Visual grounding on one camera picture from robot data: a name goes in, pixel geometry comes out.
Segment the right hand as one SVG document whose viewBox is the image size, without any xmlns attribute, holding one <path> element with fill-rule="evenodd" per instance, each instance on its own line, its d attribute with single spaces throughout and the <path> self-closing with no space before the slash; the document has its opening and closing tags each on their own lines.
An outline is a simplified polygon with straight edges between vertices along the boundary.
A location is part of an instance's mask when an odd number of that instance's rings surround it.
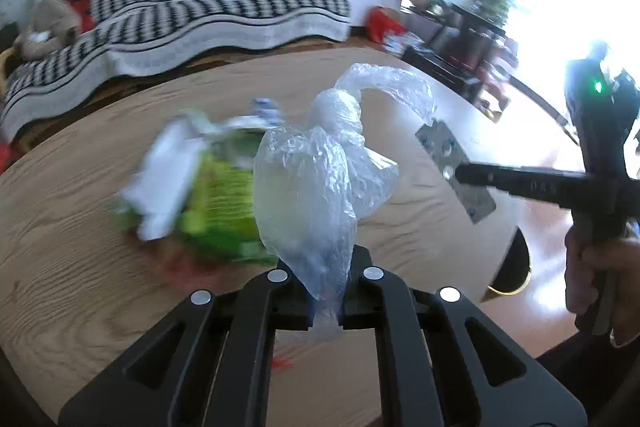
<svg viewBox="0 0 640 427">
<path fill-rule="evenodd" d="M 617 289 L 611 319 L 610 341 L 615 348 L 630 345 L 639 337 L 639 237 L 626 237 L 588 246 L 574 227 L 565 235 L 565 301 L 567 310 L 584 314 L 598 299 L 594 286 L 597 272 L 617 275 Z"/>
</svg>

